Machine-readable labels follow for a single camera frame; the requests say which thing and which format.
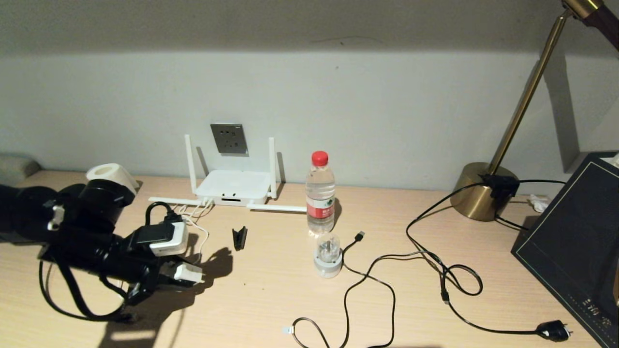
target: toilet paper roll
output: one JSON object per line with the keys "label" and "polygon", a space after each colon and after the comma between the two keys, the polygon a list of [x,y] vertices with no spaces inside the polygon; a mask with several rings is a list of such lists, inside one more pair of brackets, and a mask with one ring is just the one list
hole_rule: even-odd
{"label": "toilet paper roll", "polygon": [[98,165],[86,172],[88,180],[105,179],[121,184],[136,194],[136,189],[140,187],[137,181],[118,163],[108,163]]}

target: plastic bottle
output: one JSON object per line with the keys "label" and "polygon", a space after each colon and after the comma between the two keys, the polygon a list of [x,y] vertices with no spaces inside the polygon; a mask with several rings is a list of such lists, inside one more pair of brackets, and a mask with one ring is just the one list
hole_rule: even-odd
{"label": "plastic bottle", "polygon": [[315,237],[333,229],[335,215],[335,177],[328,166],[329,155],[316,151],[305,181],[309,233]]}

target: lamp base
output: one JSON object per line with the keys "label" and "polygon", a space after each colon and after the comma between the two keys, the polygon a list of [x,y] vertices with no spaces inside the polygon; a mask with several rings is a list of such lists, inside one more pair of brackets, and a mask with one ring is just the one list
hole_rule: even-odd
{"label": "lamp base", "polygon": [[[474,162],[469,163],[462,169],[462,174],[456,183],[454,191],[471,185],[481,183],[480,175],[488,173],[488,163]],[[509,170],[499,167],[496,171],[497,175],[512,176],[515,179],[518,177]],[[494,221],[497,214],[501,214],[510,198],[498,200],[490,197],[492,189],[488,186],[480,185],[455,194],[451,197],[451,205],[462,215],[479,221]]]}

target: red bottle cap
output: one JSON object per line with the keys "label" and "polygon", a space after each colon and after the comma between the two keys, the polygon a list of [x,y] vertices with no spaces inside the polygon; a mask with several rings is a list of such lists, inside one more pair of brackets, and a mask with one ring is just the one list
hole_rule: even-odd
{"label": "red bottle cap", "polygon": [[329,154],[325,151],[316,151],[311,154],[311,163],[314,167],[324,167],[329,162]]}

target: desk surface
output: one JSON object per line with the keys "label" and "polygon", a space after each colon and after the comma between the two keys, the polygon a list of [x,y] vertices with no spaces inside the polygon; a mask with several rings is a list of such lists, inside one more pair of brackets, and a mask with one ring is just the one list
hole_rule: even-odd
{"label": "desk surface", "polygon": [[[151,196],[191,198],[189,180],[138,176],[143,185],[134,203],[125,208],[116,233],[127,235],[144,223]],[[39,172],[21,186],[61,189],[85,182],[83,173]],[[342,245],[359,230],[361,243],[346,255],[347,264],[367,269],[377,256],[410,253],[404,234],[415,216],[444,192],[338,187],[341,209],[334,232]],[[304,204],[303,186],[284,184],[278,204]],[[157,210],[153,219],[157,220]],[[527,204],[514,202],[504,217],[522,223],[537,215]],[[284,326],[300,316],[314,319],[332,347],[345,334],[342,305],[345,290],[359,276],[343,270],[322,279],[314,270],[315,241],[307,234],[305,215],[248,211],[215,206],[200,218],[210,232],[202,262],[203,287],[193,291],[161,292],[137,306],[142,320],[132,326],[70,319],[47,306],[38,288],[36,259],[40,247],[0,245],[0,346],[3,347],[296,347]],[[247,226],[245,249],[234,251],[231,229]],[[194,227],[191,240],[202,241]],[[396,338],[393,347],[595,347],[597,344],[552,295],[509,253],[517,231],[495,222],[469,220],[445,209],[422,220],[412,233],[445,263],[462,263],[483,279],[483,293],[468,297],[450,286],[452,303],[472,322],[495,329],[534,329],[539,323],[562,320],[573,336],[555,344],[537,336],[492,334],[474,329],[451,312],[439,294],[438,276],[424,261],[382,261],[372,275],[396,290]],[[56,302],[77,313],[62,276],[51,272],[50,292]],[[76,272],[82,293],[95,313],[118,305],[117,295],[96,277]],[[475,282],[462,275],[470,289]],[[391,334],[391,294],[375,282],[365,282],[348,296],[351,329],[349,347],[383,344]],[[297,326],[298,337],[310,347],[324,347],[308,323]]]}

